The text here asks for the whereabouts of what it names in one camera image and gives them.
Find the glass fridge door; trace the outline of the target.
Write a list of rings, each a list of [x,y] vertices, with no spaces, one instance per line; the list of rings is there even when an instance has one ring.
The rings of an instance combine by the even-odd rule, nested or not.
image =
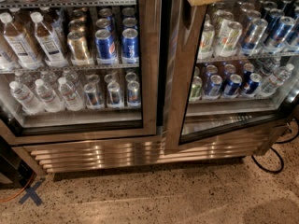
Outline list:
[[[1,14],[7,12],[25,27],[33,38],[43,65],[36,70],[23,68],[17,55],[4,37],[1,22],[1,135],[12,146],[42,145],[85,139],[106,139],[148,135],[155,132],[157,78],[161,0],[1,0]],[[40,12],[60,37],[66,51],[63,67],[50,64],[35,37],[30,14]],[[138,31],[139,59],[137,63],[124,63],[121,57],[121,35],[127,28]],[[95,33],[100,29],[111,32],[117,60],[114,64],[101,64],[95,45]],[[70,32],[85,34],[93,65],[73,65],[67,44]],[[59,92],[60,77],[66,77],[81,87],[84,107],[68,110]],[[48,112],[36,94],[36,80],[48,82],[63,102],[64,110]],[[38,114],[27,114],[11,95],[9,83],[19,81],[26,85],[43,104]],[[107,106],[107,85],[120,84],[123,107]],[[140,106],[127,103],[127,84],[140,85]],[[92,83],[101,92],[104,106],[87,107],[84,86]]]
[[[191,6],[188,0],[173,0],[171,6],[172,38],[169,43],[167,66],[168,97],[166,107],[167,150],[182,149],[193,142],[270,122],[287,126],[298,114],[299,0],[221,0],[207,5]],[[295,20],[291,33],[283,46],[268,48],[264,41],[282,16]],[[251,55],[241,51],[241,41],[254,19],[268,22],[258,46]],[[216,57],[215,48],[221,32],[230,21],[239,22],[242,35],[236,53],[229,57]],[[198,51],[204,26],[214,26],[212,54],[199,59]],[[258,94],[263,81],[279,67],[292,63],[292,75],[269,97]],[[242,87],[252,73],[262,77],[253,95],[242,94]],[[236,96],[223,95],[227,78],[237,74],[242,84]],[[205,97],[205,88],[212,75],[222,78],[220,95],[216,99]],[[193,77],[202,79],[201,97],[190,101]]]

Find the stainless steel fridge base grille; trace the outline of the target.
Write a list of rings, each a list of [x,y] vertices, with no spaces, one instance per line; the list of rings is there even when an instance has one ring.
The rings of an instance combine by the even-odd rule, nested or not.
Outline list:
[[[158,137],[148,141],[124,139],[84,141],[13,150],[39,175],[90,171],[183,161],[210,161],[251,155],[262,156],[286,131],[287,126],[270,122],[235,132],[217,135],[167,150]]]

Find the white 7up can right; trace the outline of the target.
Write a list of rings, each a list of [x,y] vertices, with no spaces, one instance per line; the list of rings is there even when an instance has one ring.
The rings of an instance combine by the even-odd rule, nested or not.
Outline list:
[[[216,57],[229,57],[236,53],[237,43],[242,35],[243,27],[237,21],[230,21],[221,32],[215,48]]]

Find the white 7up can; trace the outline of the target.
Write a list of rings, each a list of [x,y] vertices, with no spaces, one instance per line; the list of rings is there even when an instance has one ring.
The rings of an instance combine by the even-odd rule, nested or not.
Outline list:
[[[237,21],[230,21],[221,32],[215,48],[216,57],[229,57],[236,53],[237,43],[242,35],[243,27]]]
[[[199,51],[198,51],[199,59],[205,59],[211,56],[214,35],[215,35],[214,26],[212,24],[207,23],[204,26],[204,30],[201,35]]]

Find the white 7up can left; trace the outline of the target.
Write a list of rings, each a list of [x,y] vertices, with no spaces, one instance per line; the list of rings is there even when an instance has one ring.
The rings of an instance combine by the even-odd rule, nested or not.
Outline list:
[[[214,26],[212,24],[207,23],[204,26],[204,30],[201,35],[199,51],[198,51],[199,59],[205,59],[211,56],[214,35],[215,35]]]

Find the silver blue energy can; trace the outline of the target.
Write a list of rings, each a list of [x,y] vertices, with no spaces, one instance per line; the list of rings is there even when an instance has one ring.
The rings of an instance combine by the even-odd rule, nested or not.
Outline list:
[[[265,19],[254,19],[249,24],[241,41],[241,51],[244,55],[251,55],[258,46],[267,28],[268,22]]]

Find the blue pepsi can right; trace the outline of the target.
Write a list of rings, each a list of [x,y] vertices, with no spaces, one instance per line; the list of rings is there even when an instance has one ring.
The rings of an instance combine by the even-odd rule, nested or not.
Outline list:
[[[137,63],[139,59],[138,31],[127,28],[121,35],[121,57],[124,63]]]

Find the blue pepsi can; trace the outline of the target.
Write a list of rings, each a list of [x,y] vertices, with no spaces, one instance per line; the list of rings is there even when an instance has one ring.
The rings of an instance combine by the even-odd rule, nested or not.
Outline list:
[[[117,60],[117,51],[113,35],[109,30],[100,29],[95,33],[95,45],[98,61],[101,64],[114,64]]]
[[[127,28],[121,35],[121,57],[124,63],[137,63],[139,59],[138,31]]]

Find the silver blue can far right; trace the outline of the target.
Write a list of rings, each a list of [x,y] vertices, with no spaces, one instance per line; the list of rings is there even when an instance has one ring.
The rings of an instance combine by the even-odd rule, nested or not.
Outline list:
[[[271,49],[281,48],[291,33],[295,20],[289,16],[282,16],[270,35],[265,39],[264,44]]]

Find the blue can lower left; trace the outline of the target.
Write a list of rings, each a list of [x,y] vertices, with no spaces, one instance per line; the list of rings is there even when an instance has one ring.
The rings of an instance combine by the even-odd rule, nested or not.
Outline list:
[[[219,75],[212,75],[205,88],[205,97],[216,99],[220,95],[222,78]]]

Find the green soda can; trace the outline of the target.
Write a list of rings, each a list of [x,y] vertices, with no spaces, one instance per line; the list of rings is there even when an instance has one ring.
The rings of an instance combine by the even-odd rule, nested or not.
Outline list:
[[[201,97],[202,79],[200,77],[193,77],[189,100],[196,101]]]

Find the blue can lower middle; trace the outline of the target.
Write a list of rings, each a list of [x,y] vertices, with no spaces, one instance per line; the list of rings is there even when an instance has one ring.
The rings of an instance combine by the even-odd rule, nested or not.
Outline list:
[[[230,75],[227,78],[223,95],[227,97],[236,96],[241,84],[242,84],[242,77],[240,75],[237,74]]]

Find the blue pepsi can left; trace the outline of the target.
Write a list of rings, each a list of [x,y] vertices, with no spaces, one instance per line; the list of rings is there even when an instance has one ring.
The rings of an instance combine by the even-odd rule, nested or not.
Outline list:
[[[98,61],[101,64],[114,64],[117,60],[117,51],[113,35],[109,30],[100,29],[95,33],[95,45]]]

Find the blue can lower right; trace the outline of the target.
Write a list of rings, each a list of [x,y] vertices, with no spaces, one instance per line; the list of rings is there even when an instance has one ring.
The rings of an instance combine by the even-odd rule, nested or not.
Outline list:
[[[242,94],[253,95],[262,82],[262,77],[257,73],[252,73],[242,87]]]

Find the water bottle right compartment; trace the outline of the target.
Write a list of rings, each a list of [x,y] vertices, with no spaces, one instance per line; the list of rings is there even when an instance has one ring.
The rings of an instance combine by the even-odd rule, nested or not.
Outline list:
[[[292,63],[287,63],[285,66],[279,67],[263,81],[258,94],[262,97],[271,96],[278,87],[290,78],[293,69],[294,65]]]

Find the red bull can right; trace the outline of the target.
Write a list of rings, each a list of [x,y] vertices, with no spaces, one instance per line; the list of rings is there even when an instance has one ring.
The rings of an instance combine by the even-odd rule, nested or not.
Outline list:
[[[140,106],[140,85],[137,81],[127,84],[127,103],[129,106]]]

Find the red bull can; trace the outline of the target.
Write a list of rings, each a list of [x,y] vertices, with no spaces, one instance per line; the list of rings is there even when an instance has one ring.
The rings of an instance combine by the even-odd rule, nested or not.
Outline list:
[[[116,81],[107,85],[107,106],[112,108],[123,107],[121,87]]]
[[[90,109],[99,109],[104,106],[101,92],[92,83],[84,86],[84,93],[87,98],[87,107]]]
[[[127,84],[127,103],[129,106],[140,106],[140,85],[137,81]]]

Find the gold soda can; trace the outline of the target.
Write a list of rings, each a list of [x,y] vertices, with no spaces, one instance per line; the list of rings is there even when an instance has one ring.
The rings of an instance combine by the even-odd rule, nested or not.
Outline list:
[[[67,44],[71,51],[73,65],[93,65],[93,57],[89,51],[87,39],[82,32],[70,32],[67,35]]]

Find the red bull can middle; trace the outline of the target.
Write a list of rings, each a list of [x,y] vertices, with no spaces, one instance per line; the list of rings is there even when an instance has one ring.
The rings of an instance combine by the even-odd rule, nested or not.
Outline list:
[[[116,81],[107,85],[107,106],[112,108],[123,107],[121,87]]]

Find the red bull can left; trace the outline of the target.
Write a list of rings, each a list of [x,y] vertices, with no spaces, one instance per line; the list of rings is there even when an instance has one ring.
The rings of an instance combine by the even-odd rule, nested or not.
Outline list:
[[[104,106],[101,92],[92,83],[84,86],[84,93],[87,98],[87,107],[90,109],[99,109]]]

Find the tea bottle white cap right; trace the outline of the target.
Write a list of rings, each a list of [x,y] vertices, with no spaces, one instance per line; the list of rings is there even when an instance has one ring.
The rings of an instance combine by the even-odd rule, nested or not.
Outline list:
[[[43,49],[48,62],[56,67],[65,66],[66,51],[55,29],[40,12],[33,12],[30,17],[35,26],[36,40]]]

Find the tea bottle white cap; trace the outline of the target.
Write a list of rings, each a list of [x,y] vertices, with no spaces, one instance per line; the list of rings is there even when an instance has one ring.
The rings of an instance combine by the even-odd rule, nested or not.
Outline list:
[[[0,20],[4,24],[4,37],[17,55],[20,65],[29,70],[41,67],[41,55],[25,27],[7,12],[0,15]]]
[[[30,17],[35,26],[36,40],[43,49],[48,62],[56,67],[65,66],[66,51],[55,29],[40,12],[33,12]]]

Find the water bottle right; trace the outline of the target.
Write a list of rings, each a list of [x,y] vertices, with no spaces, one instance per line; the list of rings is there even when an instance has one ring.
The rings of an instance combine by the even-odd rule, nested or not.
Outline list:
[[[84,100],[81,96],[80,84],[68,80],[66,77],[60,77],[59,92],[63,96],[64,103],[68,110],[79,111],[84,107]]]

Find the water bottle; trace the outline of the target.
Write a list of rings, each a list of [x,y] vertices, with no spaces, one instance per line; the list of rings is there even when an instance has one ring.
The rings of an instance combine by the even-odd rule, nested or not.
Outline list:
[[[36,80],[36,94],[48,112],[59,112],[64,110],[64,105],[53,87],[43,79]]]
[[[44,110],[43,104],[36,95],[24,84],[19,81],[9,83],[10,93],[22,105],[27,114],[38,114]]]
[[[60,77],[59,92],[63,96],[64,103],[68,110],[79,111],[84,107],[84,100],[81,96],[80,84],[68,80],[66,77]]]

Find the water bottle middle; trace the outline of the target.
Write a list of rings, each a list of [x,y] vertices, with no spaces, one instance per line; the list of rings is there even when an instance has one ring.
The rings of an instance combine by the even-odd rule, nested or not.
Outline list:
[[[43,79],[36,80],[36,94],[48,112],[59,112],[64,110],[64,105],[53,87]]]

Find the tea bottle white cap left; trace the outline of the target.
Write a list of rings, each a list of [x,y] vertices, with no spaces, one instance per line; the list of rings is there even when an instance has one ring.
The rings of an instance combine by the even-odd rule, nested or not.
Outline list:
[[[25,27],[7,12],[0,15],[0,20],[4,24],[4,37],[17,55],[20,65],[29,70],[41,67],[41,55]]]

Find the water bottle left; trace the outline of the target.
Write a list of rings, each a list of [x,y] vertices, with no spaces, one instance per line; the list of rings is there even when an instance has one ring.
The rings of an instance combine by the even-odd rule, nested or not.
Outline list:
[[[36,95],[24,84],[19,81],[9,83],[10,93],[22,105],[27,114],[38,114],[44,110],[43,104]]]

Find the blue tape cross marker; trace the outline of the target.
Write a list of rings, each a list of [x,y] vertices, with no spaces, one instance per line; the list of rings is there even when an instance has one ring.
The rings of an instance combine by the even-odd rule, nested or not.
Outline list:
[[[40,196],[36,193],[36,190],[43,184],[45,178],[41,177],[38,181],[34,183],[32,187],[25,190],[25,194],[19,200],[19,204],[24,204],[27,200],[31,199],[36,206],[40,206],[43,201]]]

